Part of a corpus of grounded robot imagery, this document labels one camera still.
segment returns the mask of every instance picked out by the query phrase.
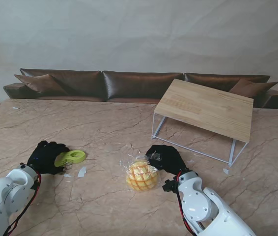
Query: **wooden table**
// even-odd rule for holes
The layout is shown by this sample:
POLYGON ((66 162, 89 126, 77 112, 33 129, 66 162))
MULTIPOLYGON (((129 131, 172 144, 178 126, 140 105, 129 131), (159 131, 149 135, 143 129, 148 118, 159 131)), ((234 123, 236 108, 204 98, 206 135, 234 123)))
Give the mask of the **wooden table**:
POLYGON ((232 166, 250 140, 253 99, 175 79, 154 110, 152 138, 178 145, 232 166), (155 114, 163 118, 154 131, 155 114), (229 161, 158 137, 166 117, 233 139, 229 161), (236 140, 246 143, 233 161, 236 140))

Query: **green toy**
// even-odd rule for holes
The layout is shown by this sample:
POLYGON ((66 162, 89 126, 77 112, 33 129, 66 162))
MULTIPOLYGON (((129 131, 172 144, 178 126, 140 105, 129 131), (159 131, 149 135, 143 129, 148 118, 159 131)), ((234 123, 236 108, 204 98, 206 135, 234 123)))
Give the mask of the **green toy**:
POLYGON ((55 160, 55 166, 65 166, 67 163, 80 163, 86 158, 86 154, 81 150, 73 150, 61 153, 55 160))

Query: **white debris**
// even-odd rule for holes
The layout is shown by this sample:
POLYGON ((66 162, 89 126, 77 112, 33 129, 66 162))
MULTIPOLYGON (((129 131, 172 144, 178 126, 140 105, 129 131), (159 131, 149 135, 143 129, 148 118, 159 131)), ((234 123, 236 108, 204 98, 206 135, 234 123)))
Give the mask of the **white debris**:
POLYGON ((83 166, 83 167, 79 170, 78 178, 84 177, 85 173, 86 173, 86 166, 83 166))
POLYGON ((226 174, 228 175, 229 170, 228 170, 228 169, 223 168, 223 172, 224 172, 224 173, 226 173, 226 174))

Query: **sofa backrest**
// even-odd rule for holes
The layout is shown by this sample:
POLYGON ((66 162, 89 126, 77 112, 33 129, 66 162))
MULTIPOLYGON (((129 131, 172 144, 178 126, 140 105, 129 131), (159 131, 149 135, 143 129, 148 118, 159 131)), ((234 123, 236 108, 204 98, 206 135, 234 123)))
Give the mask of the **sofa backrest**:
POLYGON ((249 80, 254 83, 266 83, 269 78, 269 75, 215 75, 185 73, 185 81, 187 82, 226 92, 230 91, 240 79, 249 80))
POLYGON ((101 71, 20 69, 20 72, 27 76, 49 74, 72 96, 107 97, 101 71))
POLYGON ((183 80, 183 73, 138 73, 103 71, 108 99, 161 99, 174 79, 183 80))

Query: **bread in plastic bag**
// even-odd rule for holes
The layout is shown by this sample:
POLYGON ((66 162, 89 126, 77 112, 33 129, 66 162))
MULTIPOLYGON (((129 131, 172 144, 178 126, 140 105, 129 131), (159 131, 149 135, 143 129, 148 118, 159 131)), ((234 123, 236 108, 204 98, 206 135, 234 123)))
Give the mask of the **bread in plastic bag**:
POLYGON ((150 158, 160 159, 160 155, 154 153, 145 156, 130 156, 120 161, 126 171, 126 182, 132 190, 147 191, 161 185, 158 169, 149 165, 150 158))

